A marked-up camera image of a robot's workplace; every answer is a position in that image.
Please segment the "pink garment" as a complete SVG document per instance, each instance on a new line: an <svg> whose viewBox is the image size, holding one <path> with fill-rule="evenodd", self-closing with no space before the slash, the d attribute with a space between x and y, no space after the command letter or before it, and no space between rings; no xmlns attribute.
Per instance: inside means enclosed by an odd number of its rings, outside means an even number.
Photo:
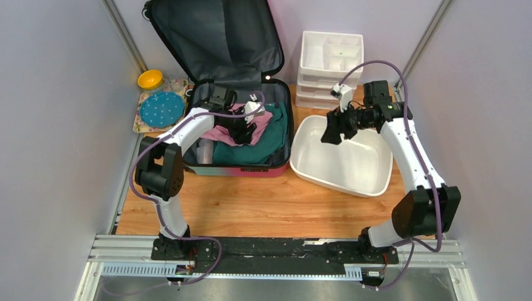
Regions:
<svg viewBox="0 0 532 301"><path fill-rule="evenodd" d="M262 134L264 133L266 127L268 126L270 119L273 117L273 114L269 111L261 116L254 117L252 120L253 123L257 125L257 130L253 135L253 140L251 144L242 144L242 145L255 145L259 140ZM216 125L213 129L205 132L202 136L202 139L209 139L212 141L223 142L229 146L242 146L234 143L233 139L229 136L228 129L222 125Z"/></svg>

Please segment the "dark green garment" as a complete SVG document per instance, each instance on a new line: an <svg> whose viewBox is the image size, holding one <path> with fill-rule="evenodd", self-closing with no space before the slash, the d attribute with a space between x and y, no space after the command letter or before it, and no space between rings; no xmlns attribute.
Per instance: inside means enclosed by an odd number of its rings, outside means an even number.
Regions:
<svg viewBox="0 0 532 301"><path fill-rule="evenodd" d="M273 117L255 145L229 146L215 142L213 163L217 165L267 164L277 151L282 151L287 137L288 113L284 104L266 105Z"/></svg>

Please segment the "white plastic basin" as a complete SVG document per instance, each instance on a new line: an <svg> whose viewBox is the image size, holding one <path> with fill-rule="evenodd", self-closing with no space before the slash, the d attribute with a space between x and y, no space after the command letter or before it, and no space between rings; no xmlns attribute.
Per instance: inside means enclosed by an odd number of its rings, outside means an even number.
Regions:
<svg viewBox="0 0 532 301"><path fill-rule="evenodd" d="M290 167L301 179L362 198L382 195L390 183L393 155L373 129L359 131L339 145L325 144L321 137L326 118L306 117L295 134Z"/></svg>

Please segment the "pink and teal kids suitcase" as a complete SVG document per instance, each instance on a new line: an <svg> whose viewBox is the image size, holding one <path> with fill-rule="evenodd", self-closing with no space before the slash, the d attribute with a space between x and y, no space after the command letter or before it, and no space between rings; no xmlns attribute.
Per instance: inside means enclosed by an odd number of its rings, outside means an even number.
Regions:
<svg viewBox="0 0 532 301"><path fill-rule="evenodd" d="M280 147L266 153L261 163L239 159L240 148L217 142L212 163L200 164L195 142L183 154L185 169L202 176L281 176L294 138L294 114L288 85L275 77L285 57L268 2L148 1L144 16L194 82L188 109L217 87L234 90L237 104L260 90L273 113L270 127L284 126Z"/></svg>

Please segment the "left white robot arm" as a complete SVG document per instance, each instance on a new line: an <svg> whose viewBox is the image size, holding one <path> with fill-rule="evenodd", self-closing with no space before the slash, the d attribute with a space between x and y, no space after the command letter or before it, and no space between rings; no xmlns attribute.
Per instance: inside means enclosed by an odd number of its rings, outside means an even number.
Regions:
<svg viewBox="0 0 532 301"><path fill-rule="evenodd" d="M191 254L195 237L189 235L179 203L184 182L183 154L216 125L249 122L265 110L265 95L252 91L242 113L230 112L234 91L217 87L206 100L197 103L184 119L165 134L146 137L139 146L139 154L130 169L129 186L132 192L150 201L159 220L159 234L168 243L167 251L176 260Z"/></svg>

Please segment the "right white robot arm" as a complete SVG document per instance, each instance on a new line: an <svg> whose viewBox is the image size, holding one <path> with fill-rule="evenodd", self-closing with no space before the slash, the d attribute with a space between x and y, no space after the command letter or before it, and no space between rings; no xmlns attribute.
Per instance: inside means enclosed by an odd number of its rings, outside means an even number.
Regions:
<svg viewBox="0 0 532 301"><path fill-rule="evenodd" d="M326 115L326 130L321 142L339 145L365 129L375 129L386 142L399 167L405 196L393 208L391 218L366 228L358 245L359 257L376 261L383 248L398 246L420 236L435 236L440 251L443 234L451 226L461 193L449 186L438 174L418 138L412 113L407 102L394 102L386 81L364 86L364 104L353 107L354 90L343 83L332 86L331 95L339 106Z"/></svg>

